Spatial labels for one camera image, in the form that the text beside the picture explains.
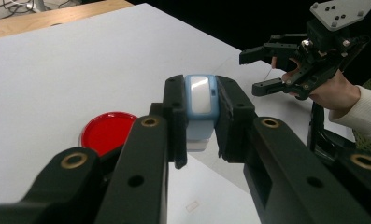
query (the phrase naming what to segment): white sleeve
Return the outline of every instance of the white sleeve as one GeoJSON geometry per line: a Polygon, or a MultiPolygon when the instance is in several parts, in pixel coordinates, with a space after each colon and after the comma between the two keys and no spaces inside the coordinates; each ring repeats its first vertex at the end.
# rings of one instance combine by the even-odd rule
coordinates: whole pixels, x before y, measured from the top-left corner
{"type": "Polygon", "coordinates": [[[360,100],[341,118],[335,118],[335,111],[330,111],[329,120],[352,128],[371,140],[371,90],[357,86],[360,89],[360,100]]]}

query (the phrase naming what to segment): white mounting plate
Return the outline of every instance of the white mounting plate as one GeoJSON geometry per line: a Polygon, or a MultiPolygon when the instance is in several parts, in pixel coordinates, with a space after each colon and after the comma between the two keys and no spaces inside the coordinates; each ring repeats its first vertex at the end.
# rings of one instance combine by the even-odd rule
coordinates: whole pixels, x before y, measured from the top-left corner
{"type": "Polygon", "coordinates": [[[330,31],[362,20],[371,10],[371,0],[335,0],[314,3],[310,11],[330,31]]]}

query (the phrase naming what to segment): person's hand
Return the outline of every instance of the person's hand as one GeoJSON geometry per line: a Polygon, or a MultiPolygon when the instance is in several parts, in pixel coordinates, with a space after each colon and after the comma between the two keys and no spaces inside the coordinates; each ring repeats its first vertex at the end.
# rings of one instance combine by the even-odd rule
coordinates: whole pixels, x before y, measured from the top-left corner
{"type": "MultiPolygon", "coordinates": [[[[285,82],[293,74],[297,73],[301,64],[295,60],[290,59],[296,63],[297,67],[285,73],[281,79],[285,82]]],[[[276,68],[276,58],[272,58],[272,68],[276,68]]],[[[340,70],[337,70],[335,75],[328,79],[324,84],[320,85],[309,95],[310,99],[318,105],[335,111],[335,117],[340,118],[347,114],[351,108],[360,99],[360,89],[348,82],[340,70]]]]}

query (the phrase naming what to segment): white table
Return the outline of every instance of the white table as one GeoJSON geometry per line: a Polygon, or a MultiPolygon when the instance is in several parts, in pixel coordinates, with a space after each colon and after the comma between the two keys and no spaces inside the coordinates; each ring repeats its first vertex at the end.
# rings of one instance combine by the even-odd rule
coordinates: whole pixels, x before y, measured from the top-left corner
{"type": "MultiPolygon", "coordinates": [[[[78,146],[90,119],[147,115],[163,100],[164,81],[178,74],[233,78],[259,116],[286,121],[306,142],[311,102],[253,97],[252,83],[282,71],[238,65],[239,53],[147,4],[0,38],[0,203],[18,201],[55,154],[78,146]]],[[[215,142],[190,153],[181,170],[170,164],[168,223],[260,222],[243,166],[218,159],[215,142]]]]}

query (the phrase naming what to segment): red plate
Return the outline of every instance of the red plate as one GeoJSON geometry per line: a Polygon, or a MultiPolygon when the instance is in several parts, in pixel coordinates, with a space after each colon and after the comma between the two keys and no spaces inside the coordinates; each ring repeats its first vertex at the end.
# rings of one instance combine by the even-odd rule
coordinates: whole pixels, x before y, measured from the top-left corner
{"type": "Polygon", "coordinates": [[[124,112],[109,112],[92,119],[81,136],[83,147],[97,151],[101,157],[124,144],[136,116],[124,112]]]}

